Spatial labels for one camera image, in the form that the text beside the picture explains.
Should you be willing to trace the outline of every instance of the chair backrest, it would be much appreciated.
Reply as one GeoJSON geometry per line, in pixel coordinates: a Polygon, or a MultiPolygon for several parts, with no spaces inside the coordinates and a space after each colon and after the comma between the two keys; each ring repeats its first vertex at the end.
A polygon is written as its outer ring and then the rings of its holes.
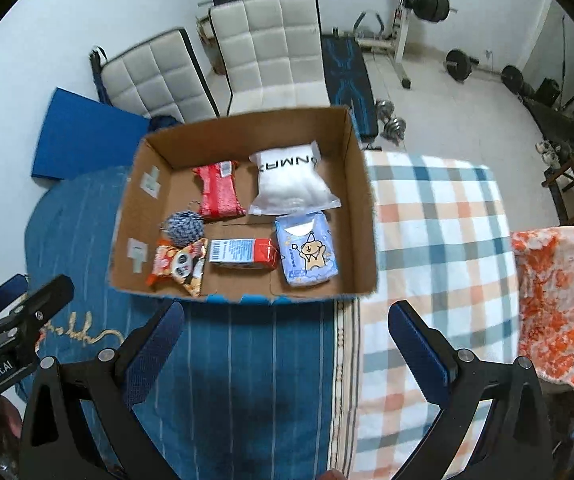
{"type": "Polygon", "coordinates": [[[218,117],[218,108],[183,28],[130,48],[102,67],[113,106],[142,115],[170,115],[185,123],[218,117]]]}
{"type": "Polygon", "coordinates": [[[232,92],[324,81],[318,0],[239,0],[209,16],[232,92]]]}

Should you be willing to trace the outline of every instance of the orange floral fabric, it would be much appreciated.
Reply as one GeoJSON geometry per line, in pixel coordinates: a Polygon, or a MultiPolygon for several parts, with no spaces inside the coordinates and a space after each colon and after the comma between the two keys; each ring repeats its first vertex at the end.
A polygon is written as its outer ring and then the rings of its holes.
{"type": "Polygon", "coordinates": [[[574,389],[574,227],[512,233],[520,287],[518,351],[538,376],[574,389]]]}

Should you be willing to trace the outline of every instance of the silver dumbbell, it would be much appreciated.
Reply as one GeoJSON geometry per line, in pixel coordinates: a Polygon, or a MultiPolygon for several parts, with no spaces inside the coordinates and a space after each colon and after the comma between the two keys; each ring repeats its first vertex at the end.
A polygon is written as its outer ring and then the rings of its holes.
{"type": "Polygon", "coordinates": [[[384,125],[382,130],[383,139],[390,140],[395,145],[399,145],[404,140],[406,121],[394,114],[394,104],[385,99],[376,101],[376,117],[384,125]]]}

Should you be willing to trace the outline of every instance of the brown cardboard box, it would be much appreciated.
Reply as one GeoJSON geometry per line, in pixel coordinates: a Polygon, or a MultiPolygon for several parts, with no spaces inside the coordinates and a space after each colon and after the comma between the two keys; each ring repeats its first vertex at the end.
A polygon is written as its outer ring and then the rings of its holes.
{"type": "MultiPolygon", "coordinates": [[[[322,161],[317,167],[342,207],[326,211],[334,239],[339,274],[326,283],[293,288],[281,266],[275,270],[227,269],[206,262],[200,299],[220,295],[238,302],[243,296],[269,300],[288,297],[318,300],[369,294],[376,288],[376,251],[371,186],[362,152],[345,108],[296,108],[236,115],[185,124],[150,134],[136,153],[122,198],[112,254],[111,284],[125,292],[188,297],[172,280],[151,288],[150,274],[160,225],[172,213],[200,201],[202,182],[192,172],[222,160],[237,160],[236,192],[247,209],[257,195],[258,171],[249,156],[316,140],[322,161]]],[[[205,225],[209,240],[274,238],[274,217],[246,216],[205,225]]]]}

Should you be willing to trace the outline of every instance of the yarn ball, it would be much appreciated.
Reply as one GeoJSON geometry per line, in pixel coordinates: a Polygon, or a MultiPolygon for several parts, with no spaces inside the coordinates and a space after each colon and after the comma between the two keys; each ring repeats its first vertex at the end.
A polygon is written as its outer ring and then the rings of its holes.
{"type": "Polygon", "coordinates": [[[193,211],[179,211],[164,221],[164,230],[176,246],[186,247],[205,235],[202,217],[193,211]]]}

